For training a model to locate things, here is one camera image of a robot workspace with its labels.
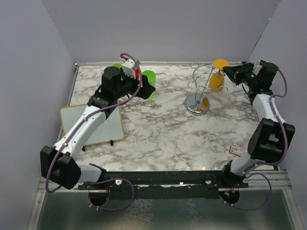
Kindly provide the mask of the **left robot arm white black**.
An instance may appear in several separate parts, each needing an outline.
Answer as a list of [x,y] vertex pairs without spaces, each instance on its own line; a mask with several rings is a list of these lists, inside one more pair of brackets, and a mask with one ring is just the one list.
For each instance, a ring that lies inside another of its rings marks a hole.
[[72,189],[77,183],[90,183],[93,188],[105,186],[104,169],[89,165],[78,165],[76,159],[89,137],[103,124],[120,105],[128,101],[118,99],[130,95],[148,99],[155,87],[142,75],[139,66],[107,67],[101,76],[101,85],[90,97],[85,110],[74,126],[52,147],[44,146],[40,152],[41,174],[46,179],[45,189],[52,193],[50,181],[59,187]]

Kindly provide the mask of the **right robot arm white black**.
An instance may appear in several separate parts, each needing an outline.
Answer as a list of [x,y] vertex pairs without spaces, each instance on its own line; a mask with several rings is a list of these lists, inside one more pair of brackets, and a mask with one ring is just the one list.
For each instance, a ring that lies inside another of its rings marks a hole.
[[235,85],[248,86],[248,98],[260,121],[248,142],[247,152],[223,167],[221,184],[232,187],[259,166],[280,164],[286,157],[295,127],[279,114],[275,105],[277,94],[270,89],[276,74],[281,73],[277,65],[262,60],[258,66],[246,63],[223,67],[223,72]]

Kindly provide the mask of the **orange plastic wine glass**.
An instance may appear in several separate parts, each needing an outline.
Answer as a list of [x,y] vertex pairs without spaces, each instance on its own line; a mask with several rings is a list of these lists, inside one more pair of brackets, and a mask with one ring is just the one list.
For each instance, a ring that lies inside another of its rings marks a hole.
[[225,59],[217,59],[212,64],[209,64],[211,70],[205,83],[199,86],[201,96],[199,98],[197,112],[204,113],[209,108],[209,99],[203,96],[205,93],[221,93],[224,89],[224,72],[223,67],[228,67],[229,63]]

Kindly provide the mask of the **red plastic wine glass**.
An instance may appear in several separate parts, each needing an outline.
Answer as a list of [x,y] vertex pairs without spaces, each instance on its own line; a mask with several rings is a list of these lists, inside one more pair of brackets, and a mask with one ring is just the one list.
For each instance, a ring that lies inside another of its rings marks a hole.
[[138,69],[135,70],[135,76],[136,76],[136,79],[139,80],[140,79],[140,72]]

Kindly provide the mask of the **green wine glass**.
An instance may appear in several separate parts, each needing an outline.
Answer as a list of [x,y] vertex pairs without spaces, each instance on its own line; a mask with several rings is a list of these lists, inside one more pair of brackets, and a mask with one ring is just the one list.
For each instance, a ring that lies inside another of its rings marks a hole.
[[[153,71],[151,71],[151,70],[145,70],[142,74],[147,77],[149,84],[151,86],[155,87],[156,74]],[[155,97],[155,91],[153,91],[151,93],[151,95],[149,96],[148,100],[152,100],[154,97]]]
[[111,75],[115,79],[115,81],[121,81],[122,77],[122,65],[121,64],[114,64],[111,66]]

